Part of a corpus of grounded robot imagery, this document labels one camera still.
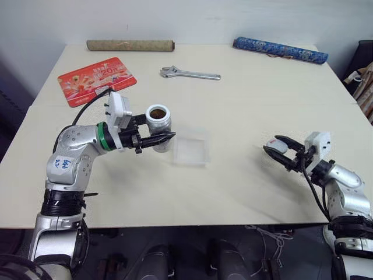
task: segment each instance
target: black rubber joint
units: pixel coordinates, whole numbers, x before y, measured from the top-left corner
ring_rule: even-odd
[[[85,207],[84,191],[45,190],[41,214],[45,216],[74,216]]]

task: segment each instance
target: transparent plastic box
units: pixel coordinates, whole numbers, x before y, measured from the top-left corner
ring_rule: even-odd
[[[177,165],[205,165],[210,162],[207,132],[201,128],[177,129],[173,150]]]

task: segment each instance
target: dark floor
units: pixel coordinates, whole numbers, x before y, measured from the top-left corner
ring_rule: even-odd
[[[113,229],[109,232],[91,230],[91,245],[88,258],[75,279],[99,278],[100,261],[110,254],[119,253],[126,259],[124,267],[105,280],[134,279],[147,250],[157,244],[171,245],[177,255],[177,280],[213,280],[205,273],[206,246],[211,238],[224,239],[239,249],[245,258],[249,273],[255,272],[263,257],[261,235],[243,226],[187,226],[187,227],[136,227]],[[31,230],[24,235],[18,254],[27,257]],[[322,226],[296,229],[293,240],[287,240],[281,255],[282,280],[331,279],[332,254],[322,237]],[[267,256],[275,251],[275,242],[266,237]],[[265,279],[261,272],[252,279]]]

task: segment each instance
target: blue patterned cylinder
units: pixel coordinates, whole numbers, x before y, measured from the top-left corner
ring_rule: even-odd
[[[323,64],[328,59],[328,54],[325,54],[324,52],[311,51],[304,48],[290,47],[289,45],[281,45],[244,37],[235,39],[233,47],[242,50],[278,55],[280,57],[290,57],[296,60],[304,60],[316,64]]]

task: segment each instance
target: white wire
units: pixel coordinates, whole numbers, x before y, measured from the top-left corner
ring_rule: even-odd
[[[266,258],[266,241],[265,241],[264,235],[267,235],[267,236],[271,237],[272,239],[274,239],[276,241],[276,246],[277,247],[276,247],[275,253],[273,253],[272,258],[277,260],[277,261],[280,259],[280,256],[281,256],[281,253],[282,253],[282,248],[285,246],[285,240],[293,239],[293,237],[290,236],[287,233],[273,233],[273,232],[269,232],[265,229],[261,229],[257,226],[248,225],[248,226],[245,226],[245,228],[256,230],[257,232],[259,232],[261,234],[262,239],[263,239],[263,247],[264,247],[263,260],[265,260],[265,258]],[[254,277],[256,274],[258,274],[262,270],[263,270],[263,264],[261,265],[261,267],[257,271],[255,271],[253,274],[251,274],[250,277]]]

